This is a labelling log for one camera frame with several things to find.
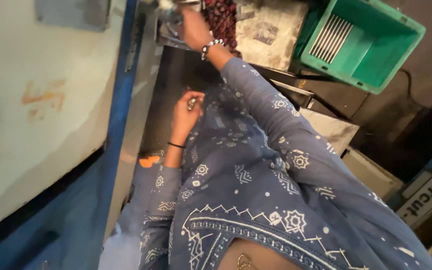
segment skin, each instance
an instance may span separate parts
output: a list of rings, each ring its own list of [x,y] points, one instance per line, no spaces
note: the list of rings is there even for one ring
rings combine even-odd
[[[205,19],[193,9],[182,7],[181,13],[184,16],[184,41],[193,50],[201,52],[203,46],[214,40]],[[234,56],[224,46],[216,44],[209,47],[206,57],[217,70],[221,71],[224,65]],[[171,143],[184,145],[198,117],[203,114],[202,103],[204,96],[200,92],[188,91],[178,100],[173,111]],[[197,101],[193,110],[189,110],[188,102],[193,98],[196,98]],[[170,168],[180,168],[182,156],[182,148],[170,145],[166,152],[164,165]],[[231,242],[219,264],[218,270],[237,270],[238,258],[243,253],[248,255],[252,262],[252,266],[244,267],[244,269],[301,270],[301,268],[273,250],[240,238],[236,238]]]

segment hand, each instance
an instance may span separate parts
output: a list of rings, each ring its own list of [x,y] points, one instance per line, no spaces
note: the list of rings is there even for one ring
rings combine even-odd
[[[201,52],[205,45],[214,40],[209,26],[201,13],[185,6],[180,9],[184,17],[184,41],[191,49]]]
[[[203,115],[203,99],[205,95],[201,92],[188,91],[176,103],[173,110],[172,128],[170,142],[184,145],[189,132],[193,129],[200,115]],[[192,110],[188,109],[188,102],[196,99]]]

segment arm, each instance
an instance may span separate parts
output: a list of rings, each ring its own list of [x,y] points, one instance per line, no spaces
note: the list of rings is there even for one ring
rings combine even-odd
[[[195,13],[187,11],[183,15],[186,33],[194,31],[187,35],[188,44],[200,50],[212,37],[205,35],[204,27],[195,26],[204,24]],[[388,247],[413,252],[412,256],[411,252],[399,251],[391,258],[381,258],[388,266],[399,268],[401,260],[412,260],[412,263],[417,260],[418,264],[432,269],[431,257],[411,229],[354,177],[332,146],[283,95],[251,65],[232,57],[221,45],[211,46],[207,58],[221,71],[231,88],[242,94],[250,115],[267,134],[268,145],[280,153],[289,176],[300,186],[310,207],[327,213],[340,212],[349,230],[354,232],[353,241],[366,241],[380,256],[387,254],[378,248],[381,241],[387,241]]]
[[[184,145],[189,132],[202,113],[203,97],[203,93],[188,91],[177,102],[173,111],[171,143]],[[188,101],[192,98],[197,98],[197,102],[193,110],[188,110]],[[171,224],[181,187],[182,155],[182,148],[168,146],[164,166],[161,166],[151,191],[152,196],[141,235],[141,270],[167,269],[170,263]]]

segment black wristband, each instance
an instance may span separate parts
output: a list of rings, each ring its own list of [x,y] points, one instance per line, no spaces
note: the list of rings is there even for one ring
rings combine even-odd
[[[186,148],[186,146],[184,146],[184,145],[181,146],[181,145],[173,144],[173,143],[171,143],[171,142],[167,142],[167,144],[172,145],[172,146],[174,146],[174,147],[182,148],[182,149],[185,149],[185,148]]]

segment orange object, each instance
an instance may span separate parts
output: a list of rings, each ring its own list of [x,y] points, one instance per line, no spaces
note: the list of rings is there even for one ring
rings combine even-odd
[[[148,158],[140,158],[139,164],[141,164],[143,168],[151,168],[151,166],[153,166],[153,163],[158,161],[159,161],[159,156],[150,156]]]

